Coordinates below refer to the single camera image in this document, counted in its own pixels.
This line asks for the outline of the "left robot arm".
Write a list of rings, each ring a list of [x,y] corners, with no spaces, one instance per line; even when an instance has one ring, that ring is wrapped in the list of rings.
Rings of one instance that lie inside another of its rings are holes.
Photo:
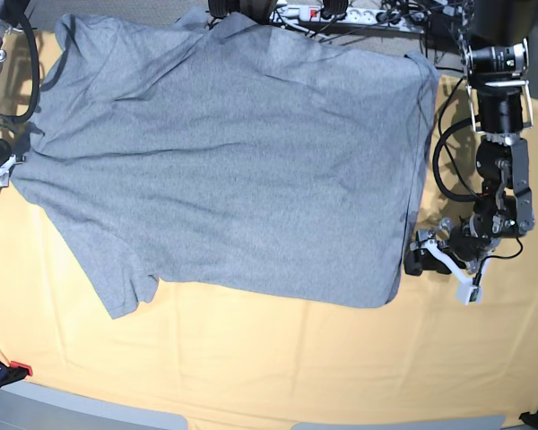
[[[455,38],[470,115],[441,133],[432,170],[439,191],[453,202],[470,203],[473,213],[457,223],[442,219],[435,230],[417,231],[404,258],[406,274],[480,278],[502,239],[520,240],[534,228],[528,144],[521,133],[534,122],[527,37],[537,18],[538,1],[464,2]],[[448,138],[466,127],[481,136],[475,165],[482,189],[459,194],[445,186],[439,159]]]

